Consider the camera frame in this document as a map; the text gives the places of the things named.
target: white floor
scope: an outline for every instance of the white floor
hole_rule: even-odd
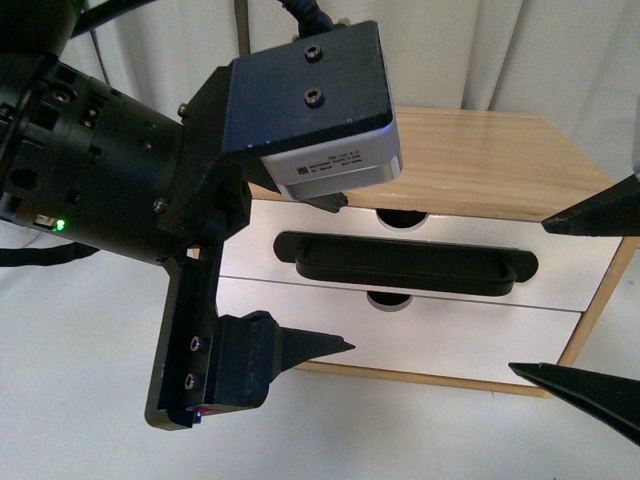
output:
[[[36,244],[43,245],[38,239]],[[143,419],[161,269],[108,253],[0,271],[2,479],[626,479],[640,449],[556,399],[291,371],[255,411]],[[580,356],[640,379],[640,255]]]

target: wooden cabinet top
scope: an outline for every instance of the wooden cabinet top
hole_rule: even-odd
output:
[[[420,107],[396,114],[403,172],[346,192],[351,206],[540,221],[612,185],[537,115]]]

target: wooden cabinet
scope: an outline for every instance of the wooden cabinet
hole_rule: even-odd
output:
[[[547,234],[540,220],[611,185],[536,116],[399,108],[404,171],[349,192],[330,214],[255,188],[251,225],[225,245],[219,311],[268,310],[283,326],[343,335],[356,349],[302,368],[539,395],[507,363],[575,360],[637,245],[636,239]],[[419,210],[399,230],[376,208]],[[287,230],[512,247],[532,251],[536,275],[508,295],[370,287],[308,280],[273,252]],[[367,290],[412,296],[388,312]]]

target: white drawer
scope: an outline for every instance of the white drawer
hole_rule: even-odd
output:
[[[355,350],[341,365],[526,385],[509,362],[556,363],[579,313],[414,297],[403,310],[373,307],[365,292],[221,278],[220,314],[267,310],[281,326],[341,335]]]
[[[302,277],[294,264],[276,258],[273,242],[287,230],[518,248],[532,251],[540,266],[532,279],[516,283],[512,292],[502,297],[319,282]],[[375,210],[343,208],[331,214],[298,203],[257,200],[252,205],[251,224],[225,243],[221,275],[582,312],[589,306],[619,243],[620,238],[550,235],[538,223],[438,215],[429,216],[420,228],[405,233],[384,226]]]

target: black drawer handle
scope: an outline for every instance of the black drawer handle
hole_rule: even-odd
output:
[[[282,232],[273,249],[312,280],[490,297],[538,270],[524,250],[347,235]]]

